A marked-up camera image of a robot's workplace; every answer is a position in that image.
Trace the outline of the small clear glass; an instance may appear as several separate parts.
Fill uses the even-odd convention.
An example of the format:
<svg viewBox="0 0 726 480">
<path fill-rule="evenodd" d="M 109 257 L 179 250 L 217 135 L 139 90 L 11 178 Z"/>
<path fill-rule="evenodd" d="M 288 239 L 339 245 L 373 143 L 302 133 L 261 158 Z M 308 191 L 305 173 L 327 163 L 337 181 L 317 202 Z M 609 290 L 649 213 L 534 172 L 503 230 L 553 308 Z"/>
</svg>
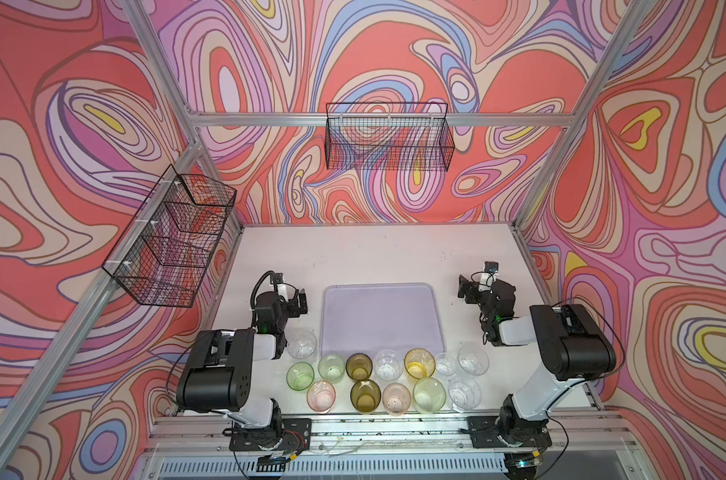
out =
<svg viewBox="0 0 726 480">
<path fill-rule="evenodd" d="M 458 372 L 458 363 L 452 354 L 442 352 L 435 357 L 435 369 L 439 375 L 449 378 Z"/>
</svg>

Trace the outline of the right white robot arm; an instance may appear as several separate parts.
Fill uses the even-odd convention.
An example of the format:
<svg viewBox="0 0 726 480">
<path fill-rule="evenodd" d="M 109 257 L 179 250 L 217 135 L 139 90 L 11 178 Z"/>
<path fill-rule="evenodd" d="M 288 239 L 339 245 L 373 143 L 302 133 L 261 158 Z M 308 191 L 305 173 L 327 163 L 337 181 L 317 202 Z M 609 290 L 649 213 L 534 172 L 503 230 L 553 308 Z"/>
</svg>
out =
<svg viewBox="0 0 726 480">
<path fill-rule="evenodd" d="M 614 346 L 582 305 L 533 305 L 514 314 L 516 288 L 491 273 L 458 277 L 457 297 L 479 307 L 483 342 L 495 347 L 536 345 L 541 363 L 523 387 L 507 395 L 490 426 L 470 429 L 510 447 L 549 440 L 550 411 L 575 386 L 601 379 L 617 366 Z"/>
</svg>

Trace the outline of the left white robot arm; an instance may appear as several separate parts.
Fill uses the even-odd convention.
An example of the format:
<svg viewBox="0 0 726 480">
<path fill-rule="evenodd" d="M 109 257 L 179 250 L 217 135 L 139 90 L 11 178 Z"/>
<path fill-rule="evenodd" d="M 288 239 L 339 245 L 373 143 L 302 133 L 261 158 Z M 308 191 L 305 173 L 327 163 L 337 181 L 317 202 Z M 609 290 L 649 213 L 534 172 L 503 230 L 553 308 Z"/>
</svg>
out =
<svg viewBox="0 0 726 480">
<path fill-rule="evenodd" d="M 283 431 L 278 402 L 251 393 L 253 364 L 281 358 L 288 346 L 286 325 L 308 312 L 306 294 L 290 299 L 266 291 L 254 299 L 249 328 L 206 330 L 198 334 L 178 381 L 180 409 L 218 413 L 247 431 Z"/>
</svg>

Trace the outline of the lavender plastic tray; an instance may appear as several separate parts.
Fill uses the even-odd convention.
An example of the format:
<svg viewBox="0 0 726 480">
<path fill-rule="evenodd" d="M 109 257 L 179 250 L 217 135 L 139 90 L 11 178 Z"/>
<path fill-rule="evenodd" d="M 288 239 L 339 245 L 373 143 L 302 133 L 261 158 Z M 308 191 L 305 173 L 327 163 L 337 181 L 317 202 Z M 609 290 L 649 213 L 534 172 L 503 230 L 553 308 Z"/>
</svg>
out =
<svg viewBox="0 0 726 480">
<path fill-rule="evenodd" d="M 323 294 L 319 335 L 323 356 L 445 351 L 434 290 L 427 283 L 330 286 Z"/>
</svg>

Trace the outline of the green glass far left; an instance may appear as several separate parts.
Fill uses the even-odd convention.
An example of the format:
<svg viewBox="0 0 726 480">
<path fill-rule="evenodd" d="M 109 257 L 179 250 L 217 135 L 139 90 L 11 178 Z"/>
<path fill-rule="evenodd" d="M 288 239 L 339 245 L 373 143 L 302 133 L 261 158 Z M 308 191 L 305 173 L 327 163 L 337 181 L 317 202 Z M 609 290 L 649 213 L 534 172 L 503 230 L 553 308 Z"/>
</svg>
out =
<svg viewBox="0 0 726 480">
<path fill-rule="evenodd" d="M 308 362 L 296 362 L 290 366 L 286 373 L 286 383 L 293 391 L 308 389 L 315 380 L 315 371 Z"/>
</svg>

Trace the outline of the light green glass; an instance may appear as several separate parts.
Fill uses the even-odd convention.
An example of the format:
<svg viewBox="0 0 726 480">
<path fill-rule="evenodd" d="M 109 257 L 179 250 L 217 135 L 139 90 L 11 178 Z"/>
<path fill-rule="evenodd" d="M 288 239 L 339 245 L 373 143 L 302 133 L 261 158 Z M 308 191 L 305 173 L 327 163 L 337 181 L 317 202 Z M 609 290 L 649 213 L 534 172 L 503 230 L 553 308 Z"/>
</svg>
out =
<svg viewBox="0 0 726 480">
<path fill-rule="evenodd" d="M 323 356 L 318 363 L 321 378 L 329 383 L 336 383 L 346 375 L 346 361 L 338 354 Z"/>
</svg>

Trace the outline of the pink glass left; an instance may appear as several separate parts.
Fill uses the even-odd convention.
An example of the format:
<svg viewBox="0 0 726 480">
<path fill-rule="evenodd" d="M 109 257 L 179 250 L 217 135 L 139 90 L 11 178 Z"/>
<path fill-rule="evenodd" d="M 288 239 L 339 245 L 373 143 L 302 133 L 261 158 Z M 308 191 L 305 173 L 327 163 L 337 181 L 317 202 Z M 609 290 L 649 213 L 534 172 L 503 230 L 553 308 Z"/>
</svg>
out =
<svg viewBox="0 0 726 480">
<path fill-rule="evenodd" d="M 325 414 L 334 406 L 337 398 L 335 387 L 326 380 L 314 382 L 308 389 L 306 401 L 309 408 L 320 414 Z"/>
</svg>

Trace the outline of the yellow glass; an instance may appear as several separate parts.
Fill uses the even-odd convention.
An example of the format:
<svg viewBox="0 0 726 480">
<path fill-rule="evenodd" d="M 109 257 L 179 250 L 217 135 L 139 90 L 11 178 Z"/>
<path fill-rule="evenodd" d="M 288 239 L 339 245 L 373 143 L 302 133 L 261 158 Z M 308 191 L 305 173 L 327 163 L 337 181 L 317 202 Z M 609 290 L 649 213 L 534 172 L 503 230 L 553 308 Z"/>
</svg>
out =
<svg viewBox="0 0 726 480">
<path fill-rule="evenodd" d="M 436 370 L 434 356 L 424 348 L 413 348 L 404 357 L 407 374 L 416 380 L 431 377 Z"/>
</svg>

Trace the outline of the dark olive glass back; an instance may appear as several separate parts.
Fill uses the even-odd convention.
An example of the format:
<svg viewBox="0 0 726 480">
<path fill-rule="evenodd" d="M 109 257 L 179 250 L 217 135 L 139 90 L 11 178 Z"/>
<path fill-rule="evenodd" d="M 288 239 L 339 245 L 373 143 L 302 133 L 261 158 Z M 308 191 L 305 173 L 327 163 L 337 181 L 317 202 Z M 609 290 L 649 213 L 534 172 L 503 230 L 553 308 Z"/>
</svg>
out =
<svg viewBox="0 0 726 480">
<path fill-rule="evenodd" d="M 347 359 L 345 368 L 353 381 L 363 381 L 371 377 L 373 362 L 365 353 L 355 353 Z"/>
</svg>

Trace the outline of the dark olive glass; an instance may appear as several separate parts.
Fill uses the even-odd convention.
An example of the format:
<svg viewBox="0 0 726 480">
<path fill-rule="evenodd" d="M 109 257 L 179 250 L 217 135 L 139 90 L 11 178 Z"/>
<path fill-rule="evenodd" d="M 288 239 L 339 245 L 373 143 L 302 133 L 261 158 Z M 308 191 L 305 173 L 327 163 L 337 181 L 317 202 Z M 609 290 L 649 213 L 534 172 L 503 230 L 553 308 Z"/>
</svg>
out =
<svg viewBox="0 0 726 480">
<path fill-rule="evenodd" d="M 353 381 L 363 381 L 371 377 L 373 362 L 365 353 L 355 353 L 347 359 L 345 368 Z"/>
<path fill-rule="evenodd" d="M 350 401 L 356 411 L 371 413 L 381 402 L 381 389 L 371 379 L 356 381 L 350 390 Z"/>
</svg>

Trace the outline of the pale green glass front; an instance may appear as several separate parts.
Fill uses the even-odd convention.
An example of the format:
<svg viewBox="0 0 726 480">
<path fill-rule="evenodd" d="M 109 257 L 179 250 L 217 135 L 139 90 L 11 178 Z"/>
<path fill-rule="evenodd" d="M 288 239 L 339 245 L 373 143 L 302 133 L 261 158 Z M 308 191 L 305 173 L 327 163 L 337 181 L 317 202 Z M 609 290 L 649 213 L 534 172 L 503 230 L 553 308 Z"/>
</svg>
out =
<svg viewBox="0 0 726 480">
<path fill-rule="evenodd" d="M 420 413 L 435 413 L 443 408 L 446 402 L 446 390 L 436 378 L 419 379 L 413 386 L 413 403 Z"/>
</svg>

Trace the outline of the dark olive glass front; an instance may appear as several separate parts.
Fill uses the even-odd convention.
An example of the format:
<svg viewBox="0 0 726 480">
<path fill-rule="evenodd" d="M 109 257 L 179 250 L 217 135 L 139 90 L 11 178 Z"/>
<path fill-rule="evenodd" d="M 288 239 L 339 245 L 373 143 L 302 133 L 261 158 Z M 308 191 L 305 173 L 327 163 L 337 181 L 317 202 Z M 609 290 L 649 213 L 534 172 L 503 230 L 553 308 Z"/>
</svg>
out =
<svg viewBox="0 0 726 480">
<path fill-rule="evenodd" d="M 371 379 L 356 381 L 350 390 L 350 401 L 356 411 L 371 413 L 381 402 L 381 389 Z"/>
</svg>

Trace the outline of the peach pink glass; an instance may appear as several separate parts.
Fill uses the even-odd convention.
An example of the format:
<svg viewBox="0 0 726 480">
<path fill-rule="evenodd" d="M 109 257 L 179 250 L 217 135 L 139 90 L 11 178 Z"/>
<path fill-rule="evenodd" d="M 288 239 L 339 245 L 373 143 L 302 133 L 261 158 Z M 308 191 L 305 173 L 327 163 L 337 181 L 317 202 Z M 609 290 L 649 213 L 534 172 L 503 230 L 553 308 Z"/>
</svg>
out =
<svg viewBox="0 0 726 480">
<path fill-rule="evenodd" d="M 391 383 L 382 391 L 382 406 L 389 415 L 399 416 L 405 414 L 412 403 L 408 387 L 401 383 Z"/>
</svg>

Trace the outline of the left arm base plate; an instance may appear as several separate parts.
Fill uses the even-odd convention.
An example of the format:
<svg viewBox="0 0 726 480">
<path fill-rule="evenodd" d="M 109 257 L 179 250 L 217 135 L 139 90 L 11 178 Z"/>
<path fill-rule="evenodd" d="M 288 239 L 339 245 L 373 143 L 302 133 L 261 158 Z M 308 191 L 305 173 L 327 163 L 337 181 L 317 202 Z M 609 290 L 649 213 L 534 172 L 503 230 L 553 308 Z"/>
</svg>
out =
<svg viewBox="0 0 726 480">
<path fill-rule="evenodd" d="M 312 420 L 296 417 L 273 420 L 259 429 L 245 429 L 237 423 L 222 431 L 234 452 L 301 453 L 311 446 Z"/>
</svg>

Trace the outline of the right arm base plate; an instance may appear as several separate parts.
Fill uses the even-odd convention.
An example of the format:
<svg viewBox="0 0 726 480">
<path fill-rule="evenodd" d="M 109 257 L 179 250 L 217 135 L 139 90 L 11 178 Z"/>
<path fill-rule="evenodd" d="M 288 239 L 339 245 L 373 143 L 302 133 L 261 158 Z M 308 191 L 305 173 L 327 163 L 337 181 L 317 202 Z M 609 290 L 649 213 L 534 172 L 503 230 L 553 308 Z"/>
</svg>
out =
<svg viewBox="0 0 726 480">
<path fill-rule="evenodd" d="M 471 416 L 460 430 L 469 435 L 472 446 L 482 448 L 531 448 L 546 450 L 552 439 L 546 421 L 528 421 L 504 416 Z"/>
</svg>

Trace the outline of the aluminium front rail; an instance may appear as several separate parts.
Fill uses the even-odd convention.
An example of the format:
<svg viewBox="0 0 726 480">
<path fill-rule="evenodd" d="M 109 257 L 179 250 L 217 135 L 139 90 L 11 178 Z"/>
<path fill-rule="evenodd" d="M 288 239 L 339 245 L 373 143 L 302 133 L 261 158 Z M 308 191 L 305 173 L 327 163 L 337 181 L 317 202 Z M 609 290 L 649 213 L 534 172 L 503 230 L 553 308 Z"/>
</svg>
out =
<svg viewBox="0 0 726 480">
<path fill-rule="evenodd" d="M 230 423 L 216 415 L 164 417 L 151 428 L 146 454 L 223 455 L 229 439 L 222 431 Z M 463 453 L 473 449 L 465 415 L 409 413 L 317 415 L 312 418 L 309 452 L 314 455 L 395 453 Z M 607 410 L 557 410 L 547 426 L 550 453 L 639 450 L 629 423 Z"/>
</svg>

